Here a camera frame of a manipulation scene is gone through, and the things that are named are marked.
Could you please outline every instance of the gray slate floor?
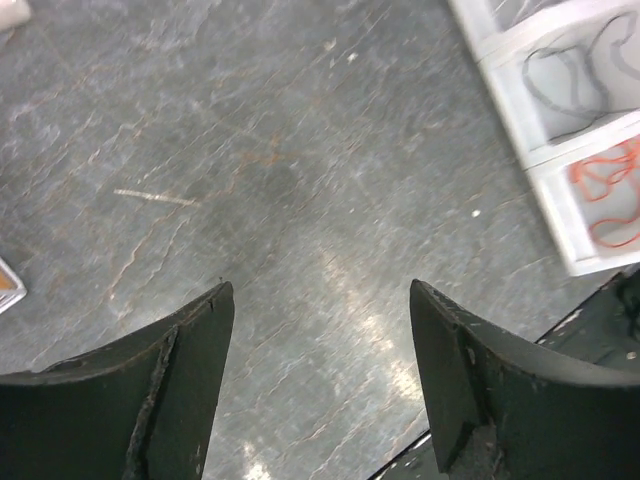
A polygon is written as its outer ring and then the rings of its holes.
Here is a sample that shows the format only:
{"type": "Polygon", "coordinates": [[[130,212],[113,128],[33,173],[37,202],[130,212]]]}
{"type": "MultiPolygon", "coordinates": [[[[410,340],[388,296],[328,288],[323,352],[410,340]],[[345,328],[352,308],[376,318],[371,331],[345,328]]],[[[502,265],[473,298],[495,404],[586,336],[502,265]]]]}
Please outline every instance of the gray slate floor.
{"type": "Polygon", "coordinates": [[[533,339],[608,276],[566,276],[441,0],[32,5],[0,39],[0,255],[30,291],[0,369],[231,280],[206,479],[364,479],[423,431],[412,278],[533,339]]]}

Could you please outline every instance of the dark green plastic part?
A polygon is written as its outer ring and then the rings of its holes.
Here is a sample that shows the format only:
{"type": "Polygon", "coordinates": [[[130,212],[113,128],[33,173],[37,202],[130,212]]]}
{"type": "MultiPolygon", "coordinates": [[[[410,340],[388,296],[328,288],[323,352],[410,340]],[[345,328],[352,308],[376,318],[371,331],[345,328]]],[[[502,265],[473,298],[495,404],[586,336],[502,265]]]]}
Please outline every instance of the dark green plastic part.
{"type": "Polygon", "coordinates": [[[478,479],[640,478],[640,375],[532,344],[418,281],[411,319],[440,471],[489,428],[476,454],[495,468],[478,479]]]}
{"type": "Polygon", "coordinates": [[[102,348],[0,376],[0,479],[200,479],[233,317],[226,283],[102,348]]]}

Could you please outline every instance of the white plastic tray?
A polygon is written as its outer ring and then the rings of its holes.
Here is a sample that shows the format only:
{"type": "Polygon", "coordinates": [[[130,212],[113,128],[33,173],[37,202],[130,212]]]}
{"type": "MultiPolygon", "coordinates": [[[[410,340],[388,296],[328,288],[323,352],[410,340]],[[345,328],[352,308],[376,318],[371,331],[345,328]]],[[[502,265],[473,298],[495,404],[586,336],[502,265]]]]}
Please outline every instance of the white plastic tray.
{"type": "Polygon", "coordinates": [[[26,0],[0,0],[0,32],[17,27],[31,18],[26,0]]]}
{"type": "Polygon", "coordinates": [[[640,261],[640,240],[604,248],[588,229],[635,200],[580,204],[567,177],[640,135],[640,0],[450,2],[570,273],[640,261]]]}

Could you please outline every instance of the marble tile floor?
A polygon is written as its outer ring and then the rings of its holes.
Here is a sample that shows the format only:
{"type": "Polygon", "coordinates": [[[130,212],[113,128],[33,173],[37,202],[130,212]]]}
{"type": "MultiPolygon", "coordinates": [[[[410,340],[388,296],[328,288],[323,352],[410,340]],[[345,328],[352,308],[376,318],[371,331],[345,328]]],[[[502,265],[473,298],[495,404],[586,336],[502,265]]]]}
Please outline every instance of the marble tile floor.
{"type": "Polygon", "coordinates": [[[535,339],[570,279],[443,0],[32,0],[0,37],[0,370],[233,282],[204,478],[366,479],[427,428],[414,277],[535,339]]]}

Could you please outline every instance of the white debris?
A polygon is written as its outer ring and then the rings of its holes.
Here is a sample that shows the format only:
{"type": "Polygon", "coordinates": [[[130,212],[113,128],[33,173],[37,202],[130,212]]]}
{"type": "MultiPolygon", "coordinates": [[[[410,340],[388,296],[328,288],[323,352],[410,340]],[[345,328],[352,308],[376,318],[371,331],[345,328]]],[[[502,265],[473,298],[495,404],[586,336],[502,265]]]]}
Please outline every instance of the white debris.
{"type": "Polygon", "coordinates": [[[324,49],[327,52],[330,52],[331,50],[333,50],[333,47],[336,46],[336,43],[338,43],[338,40],[335,39],[335,38],[333,40],[331,40],[330,42],[324,42],[324,49]]]}
{"type": "Polygon", "coordinates": [[[558,326],[556,326],[553,329],[553,331],[556,332],[556,331],[560,330],[561,328],[566,327],[571,322],[573,322],[576,318],[578,318],[581,313],[582,313],[582,309],[581,308],[577,309],[575,312],[573,312],[571,315],[569,315],[566,319],[564,319],[562,321],[562,323],[560,323],[558,326]]]}
{"type": "Polygon", "coordinates": [[[116,195],[124,195],[128,197],[144,198],[145,200],[150,200],[152,202],[177,203],[178,205],[184,205],[186,207],[200,206],[200,204],[195,200],[185,200],[183,198],[167,197],[166,195],[155,195],[152,193],[137,192],[135,190],[118,189],[118,190],[114,190],[113,193],[115,193],[116,195]]]}

